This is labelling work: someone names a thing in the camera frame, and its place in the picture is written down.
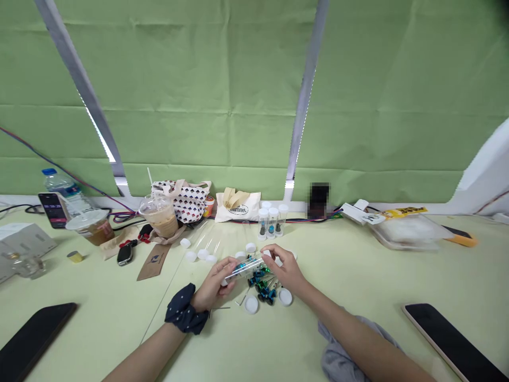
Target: hand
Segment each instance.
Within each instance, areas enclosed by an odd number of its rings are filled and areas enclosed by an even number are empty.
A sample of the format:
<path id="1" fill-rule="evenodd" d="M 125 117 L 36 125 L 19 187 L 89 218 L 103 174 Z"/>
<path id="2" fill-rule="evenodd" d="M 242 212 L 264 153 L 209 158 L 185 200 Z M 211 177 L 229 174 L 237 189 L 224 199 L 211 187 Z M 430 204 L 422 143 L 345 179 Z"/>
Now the hand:
<path id="1" fill-rule="evenodd" d="M 235 287 L 235 281 L 227 286 L 221 286 L 221 282 L 232 274 L 236 265 L 237 261 L 233 257 L 227 257 L 212 267 L 191 299 L 191 305 L 196 312 L 210 310 L 219 296 L 225 298 L 230 294 Z"/>
<path id="2" fill-rule="evenodd" d="M 270 251 L 271 256 L 261 255 L 261 258 L 264 260 L 265 264 L 276 275 L 281 285 L 283 285 L 291 293 L 299 296 L 305 286 L 308 284 L 308 281 L 303 276 L 297 264 L 297 260 L 295 260 L 295 257 L 293 256 L 293 253 L 281 248 L 277 244 L 264 246 L 260 252 L 263 254 L 267 249 Z M 281 268 L 274 262 L 276 256 L 278 256 L 279 259 L 283 262 Z"/>

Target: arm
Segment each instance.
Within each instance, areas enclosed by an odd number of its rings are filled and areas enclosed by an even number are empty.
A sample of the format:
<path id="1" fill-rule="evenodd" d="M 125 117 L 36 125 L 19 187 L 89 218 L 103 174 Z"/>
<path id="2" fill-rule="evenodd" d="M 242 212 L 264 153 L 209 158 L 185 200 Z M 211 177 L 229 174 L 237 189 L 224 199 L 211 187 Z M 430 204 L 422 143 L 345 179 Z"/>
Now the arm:
<path id="1" fill-rule="evenodd" d="M 233 257 L 227 257 L 214 265 L 196 291 L 191 305 L 196 312 L 210 310 L 218 297 L 226 297 L 235 287 L 235 282 L 221 286 L 225 277 L 236 266 Z M 103 382 L 153 382 L 182 343 L 186 334 L 175 325 L 164 323 L 147 341 L 142 343 Z"/>
<path id="2" fill-rule="evenodd" d="M 302 275 L 291 252 L 276 244 L 262 248 L 272 257 L 263 255 L 265 264 L 279 281 L 299 297 L 318 316 L 352 360 L 372 381 L 434 381 L 423 369 L 398 348 L 336 305 Z M 283 266 L 274 262 L 279 256 Z"/>

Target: yellow packaging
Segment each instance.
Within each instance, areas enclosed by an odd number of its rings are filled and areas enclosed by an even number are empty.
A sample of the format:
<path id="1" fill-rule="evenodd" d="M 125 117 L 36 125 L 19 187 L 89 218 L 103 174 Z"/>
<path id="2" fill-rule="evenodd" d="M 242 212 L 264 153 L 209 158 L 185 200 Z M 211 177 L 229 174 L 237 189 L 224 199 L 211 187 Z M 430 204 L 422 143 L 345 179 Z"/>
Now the yellow packaging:
<path id="1" fill-rule="evenodd" d="M 386 210 L 380 213 L 386 219 L 399 219 L 404 218 L 405 216 L 427 212 L 428 210 L 425 207 L 406 207 L 394 210 Z"/>

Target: white box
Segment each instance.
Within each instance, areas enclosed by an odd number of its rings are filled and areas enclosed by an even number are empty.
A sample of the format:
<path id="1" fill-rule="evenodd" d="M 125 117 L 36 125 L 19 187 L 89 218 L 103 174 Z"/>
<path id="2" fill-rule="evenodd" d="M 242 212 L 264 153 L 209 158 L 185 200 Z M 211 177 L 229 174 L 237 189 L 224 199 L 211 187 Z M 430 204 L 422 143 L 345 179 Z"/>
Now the white box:
<path id="1" fill-rule="evenodd" d="M 57 244 L 35 223 L 11 223 L 0 227 L 0 283 L 14 274 L 4 253 L 42 257 Z"/>

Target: green window blind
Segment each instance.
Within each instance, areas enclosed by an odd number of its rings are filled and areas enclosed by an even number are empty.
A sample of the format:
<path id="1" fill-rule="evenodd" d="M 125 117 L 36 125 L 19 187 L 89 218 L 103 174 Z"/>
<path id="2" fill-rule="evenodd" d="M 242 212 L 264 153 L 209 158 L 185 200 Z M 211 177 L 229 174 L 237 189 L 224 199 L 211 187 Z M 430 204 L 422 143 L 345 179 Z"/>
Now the green window blind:
<path id="1" fill-rule="evenodd" d="M 336 204 L 448 201 L 509 114 L 496 4 L 331 1 L 294 200 L 324 181 Z"/>
<path id="2" fill-rule="evenodd" d="M 0 126 L 118 196 L 104 148 L 34 2 L 0 3 L 0 84 Z M 0 193 L 45 191 L 41 170 L 52 165 L 3 132 L 0 161 Z"/>
<path id="3" fill-rule="evenodd" d="M 316 0 L 57 0 L 129 190 L 152 178 L 284 193 Z"/>

